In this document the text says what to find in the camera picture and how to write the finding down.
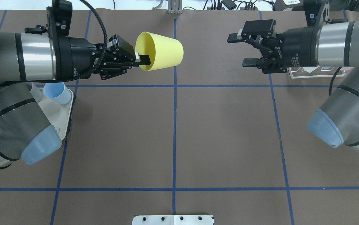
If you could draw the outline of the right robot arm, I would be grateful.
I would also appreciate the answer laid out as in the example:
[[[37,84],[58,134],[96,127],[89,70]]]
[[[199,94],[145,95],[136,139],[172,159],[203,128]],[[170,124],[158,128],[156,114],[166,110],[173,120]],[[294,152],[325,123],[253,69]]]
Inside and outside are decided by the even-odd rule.
[[[276,22],[247,21],[228,43],[248,43],[261,52],[260,58],[246,58],[243,67],[263,73],[286,73],[290,67],[352,67],[328,99],[316,110],[307,129],[330,147],[345,145],[359,154],[359,21],[275,32]]]

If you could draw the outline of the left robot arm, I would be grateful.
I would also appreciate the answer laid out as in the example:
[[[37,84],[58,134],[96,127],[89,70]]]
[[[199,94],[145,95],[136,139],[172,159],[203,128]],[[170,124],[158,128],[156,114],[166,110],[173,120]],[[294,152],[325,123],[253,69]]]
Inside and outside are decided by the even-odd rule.
[[[118,35],[92,44],[79,37],[43,32],[0,32],[0,171],[20,159],[32,164],[61,147],[55,127],[30,93],[31,82],[68,82],[98,73],[102,80],[151,65]]]

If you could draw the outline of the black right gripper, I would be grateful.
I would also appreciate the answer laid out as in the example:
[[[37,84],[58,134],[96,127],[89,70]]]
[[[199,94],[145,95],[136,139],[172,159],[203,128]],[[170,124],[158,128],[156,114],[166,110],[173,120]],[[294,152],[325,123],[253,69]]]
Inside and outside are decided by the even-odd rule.
[[[228,43],[248,43],[258,49],[260,58],[244,58],[242,67],[255,67],[263,73],[286,73],[288,67],[315,67],[317,30],[313,27],[275,31],[276,22],[247,21],[238,33],[229,34]]]

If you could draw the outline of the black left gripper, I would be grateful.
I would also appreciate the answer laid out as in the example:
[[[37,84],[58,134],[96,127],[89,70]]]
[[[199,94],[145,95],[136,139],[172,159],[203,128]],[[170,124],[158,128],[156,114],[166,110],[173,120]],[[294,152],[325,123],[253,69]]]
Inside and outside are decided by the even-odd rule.
[[[131,44],[119,35],[113,35],[107,43],[107,51],[102,56],[102,43],[92,44],[79,37],[58,36],[60,67],[56,70],[57,81],[73,79],[88,79],[84,76],[95,69],[94,74],[100,74],[101,80],[110,79],[127,73],[128,69],[140,65],[151,65],[149,55],[134,51]]]

